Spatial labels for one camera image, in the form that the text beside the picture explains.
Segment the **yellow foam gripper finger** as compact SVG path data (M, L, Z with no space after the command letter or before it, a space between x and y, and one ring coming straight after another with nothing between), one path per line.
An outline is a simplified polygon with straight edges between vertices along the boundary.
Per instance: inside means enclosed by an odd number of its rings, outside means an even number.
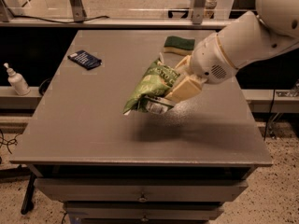
M190 68L190 59L191 56L187 55L185 56L176 66L175 70L178 71L179 73L186 72L190 73L192 69Z
M180 103L198 95L205 83L206 79L197 75L186 76L180 82L176 83L165 94L164 98L175 103Z

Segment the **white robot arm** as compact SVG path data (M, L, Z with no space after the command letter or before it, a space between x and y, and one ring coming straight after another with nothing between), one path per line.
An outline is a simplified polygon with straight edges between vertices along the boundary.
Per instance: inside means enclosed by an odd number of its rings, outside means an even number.
M165 99L188 100L205 84L220 84L251 63L298 48L299 0L255 0L255 7L198 43L173 35L166 39L164 51L183 59Z

